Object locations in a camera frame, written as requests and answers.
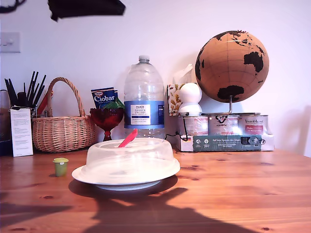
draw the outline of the small green container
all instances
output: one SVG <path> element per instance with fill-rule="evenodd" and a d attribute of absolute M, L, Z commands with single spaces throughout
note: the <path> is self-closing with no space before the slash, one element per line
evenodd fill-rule
<path fill-rule="evenodd" d="M 57 177 L 66 175 L 68 161 L 69 160 L 66 158 L 55 158 L 53 160 L 53 162 L 55 163 L 55 175 Z"/>

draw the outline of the yellow lid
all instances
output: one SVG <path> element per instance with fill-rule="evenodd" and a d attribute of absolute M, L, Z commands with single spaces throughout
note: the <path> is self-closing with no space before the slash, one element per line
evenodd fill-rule
<path fill-rule="evenodd" d="M 54 163 L 58 164 L 58 163 L 67 163 L 69 160 L 66 158 L 55 158 L 53 160 Z"/>

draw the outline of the red glass goblet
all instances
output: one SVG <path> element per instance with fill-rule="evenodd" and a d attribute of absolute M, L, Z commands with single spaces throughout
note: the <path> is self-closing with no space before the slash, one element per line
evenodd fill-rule
<path fill-rule="evenodd" d="M 111 130 L 115 128 L 123 119 L 123 108 L 91 108 L 91 118 L 95 124 L 105 130 L 104 141 L 111 140 Z"/>

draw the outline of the cork globe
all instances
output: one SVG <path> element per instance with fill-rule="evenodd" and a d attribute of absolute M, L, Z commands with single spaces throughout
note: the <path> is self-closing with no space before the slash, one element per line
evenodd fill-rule
<path fill-rule="evenodd" d="M 239 102 L 255 94 L 265 82 L 269 58 L 263 44 L 243 31 L 211 38 L 200 50 L 195 74 L 202 91 L 214 100 Z"/>

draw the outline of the wooden table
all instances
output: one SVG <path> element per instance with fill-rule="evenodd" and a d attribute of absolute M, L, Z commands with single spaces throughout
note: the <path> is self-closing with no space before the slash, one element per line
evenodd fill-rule
<path fill-rule="evenodd" d="M 55 177 L 55 157 L 69 159 Z M 86 150 L 1 157 L 1 233 L 310 233 L 311 159 L 284 152 L 181 153 L 176 176 L 115 192 L 74 180 Z"/>

